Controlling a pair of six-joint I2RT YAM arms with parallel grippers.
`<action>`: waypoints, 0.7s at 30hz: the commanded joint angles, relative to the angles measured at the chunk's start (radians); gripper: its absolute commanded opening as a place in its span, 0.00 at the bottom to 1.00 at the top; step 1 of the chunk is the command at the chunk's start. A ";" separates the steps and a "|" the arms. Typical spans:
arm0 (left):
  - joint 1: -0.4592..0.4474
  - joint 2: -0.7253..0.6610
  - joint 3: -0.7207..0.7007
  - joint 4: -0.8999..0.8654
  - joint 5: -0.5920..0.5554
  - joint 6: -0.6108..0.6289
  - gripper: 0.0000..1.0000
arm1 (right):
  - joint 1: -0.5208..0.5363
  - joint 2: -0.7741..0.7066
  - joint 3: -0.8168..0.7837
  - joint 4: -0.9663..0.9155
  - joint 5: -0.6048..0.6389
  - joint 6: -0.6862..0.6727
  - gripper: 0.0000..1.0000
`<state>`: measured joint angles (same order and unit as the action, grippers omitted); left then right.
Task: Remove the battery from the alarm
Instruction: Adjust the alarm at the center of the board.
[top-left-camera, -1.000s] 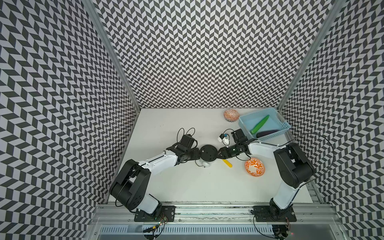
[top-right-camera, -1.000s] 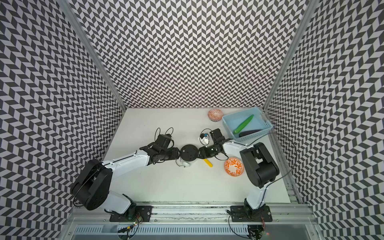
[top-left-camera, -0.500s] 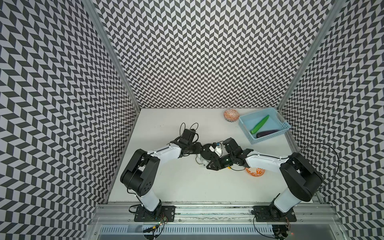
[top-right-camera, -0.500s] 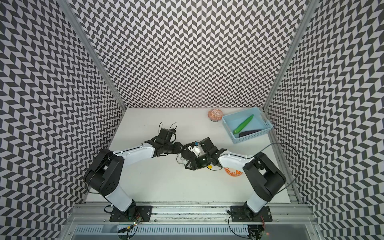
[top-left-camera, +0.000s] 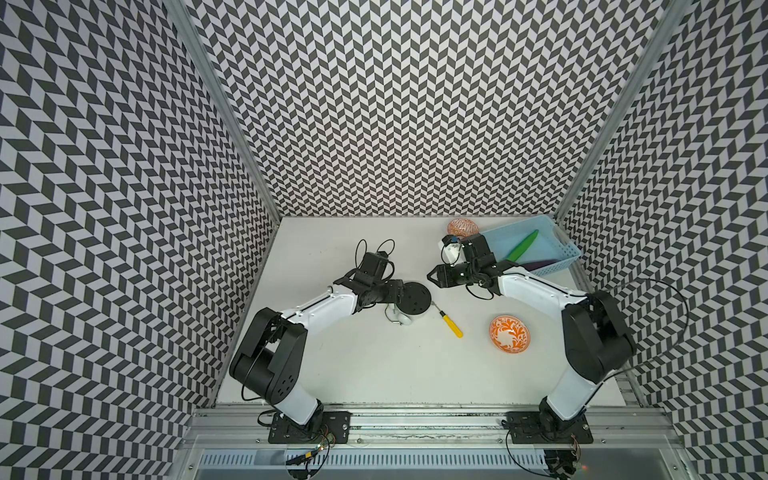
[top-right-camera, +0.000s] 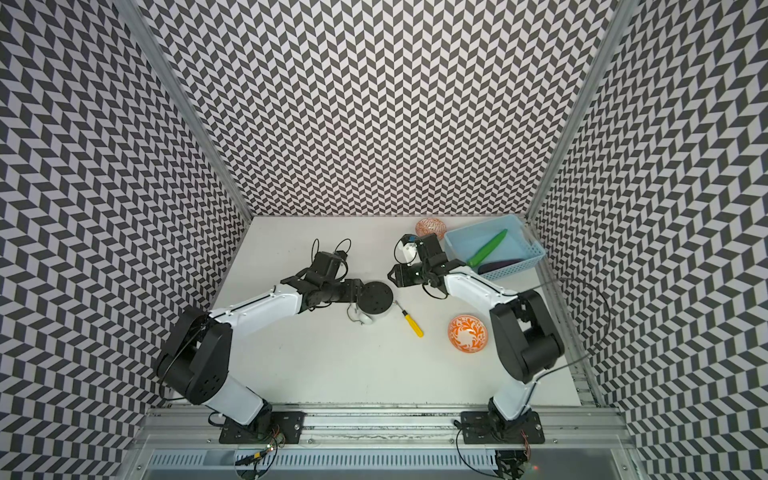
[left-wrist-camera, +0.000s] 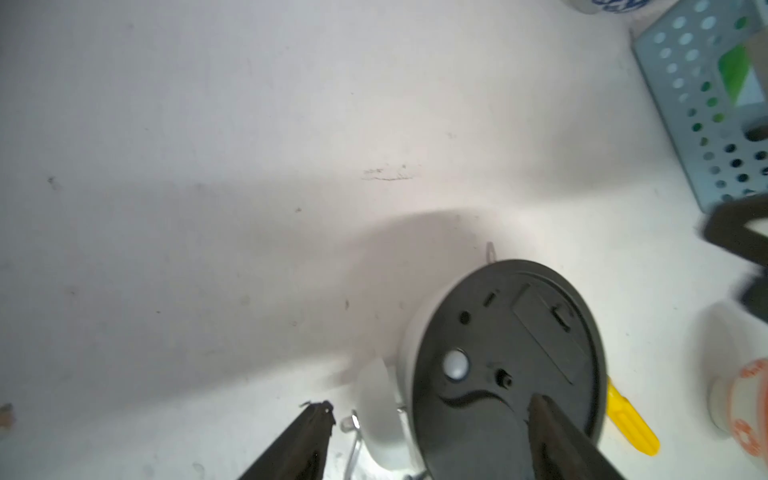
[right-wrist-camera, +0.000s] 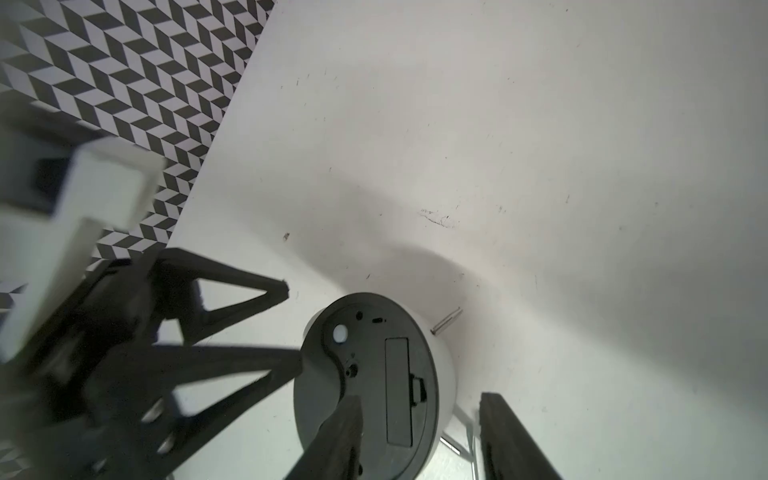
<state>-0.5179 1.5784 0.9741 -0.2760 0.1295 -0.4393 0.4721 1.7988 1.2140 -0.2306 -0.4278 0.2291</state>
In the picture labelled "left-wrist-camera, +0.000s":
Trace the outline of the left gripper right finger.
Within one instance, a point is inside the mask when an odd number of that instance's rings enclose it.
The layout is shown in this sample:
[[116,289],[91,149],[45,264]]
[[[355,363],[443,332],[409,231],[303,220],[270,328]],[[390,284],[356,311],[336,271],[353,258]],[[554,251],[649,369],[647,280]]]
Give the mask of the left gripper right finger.
[[550,397],[534,394],[528,412],[529,446],[536,479],[625,479]]

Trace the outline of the white twin bell alarm clock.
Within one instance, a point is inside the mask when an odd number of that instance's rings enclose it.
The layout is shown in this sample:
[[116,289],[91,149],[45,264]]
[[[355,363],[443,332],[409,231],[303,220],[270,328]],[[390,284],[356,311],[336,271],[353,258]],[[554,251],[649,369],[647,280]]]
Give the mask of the white twin bell alarm clock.
[[531,398],[598,441],[608,383],[597,323],[550,267],[496,260],[425,300],[393,364],[358,376],[341,428],[384,469],[434,479],[531,479]]

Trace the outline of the yellow handled screwdriver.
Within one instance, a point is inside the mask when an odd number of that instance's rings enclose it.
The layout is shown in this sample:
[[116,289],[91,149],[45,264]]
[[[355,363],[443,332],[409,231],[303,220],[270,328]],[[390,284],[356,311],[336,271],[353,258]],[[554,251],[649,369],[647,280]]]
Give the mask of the yellow handled screwdriver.
[[606,414],[637,451],[651,457],[660,452],[659,439],[631,402],[616,389],[611,378],[607,383]]

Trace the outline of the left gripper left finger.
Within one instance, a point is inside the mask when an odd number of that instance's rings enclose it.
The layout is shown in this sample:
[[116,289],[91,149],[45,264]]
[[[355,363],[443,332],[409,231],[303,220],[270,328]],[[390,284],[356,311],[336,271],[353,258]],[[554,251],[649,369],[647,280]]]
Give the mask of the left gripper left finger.
[[321,480],[336,425],[329,401],[310,403],[239,477],[240,480]]

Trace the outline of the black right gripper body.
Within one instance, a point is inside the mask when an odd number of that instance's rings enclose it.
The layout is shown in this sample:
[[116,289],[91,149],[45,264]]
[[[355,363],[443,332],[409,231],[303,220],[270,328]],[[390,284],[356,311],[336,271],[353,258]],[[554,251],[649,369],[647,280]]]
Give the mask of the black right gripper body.
[[763,323],[767,323],[767,236],[748,224],[766,219],[767,195],[760,194],[715,207],[702,228],[708,243],[758,267],[758,273],[742,289],[738,303]]

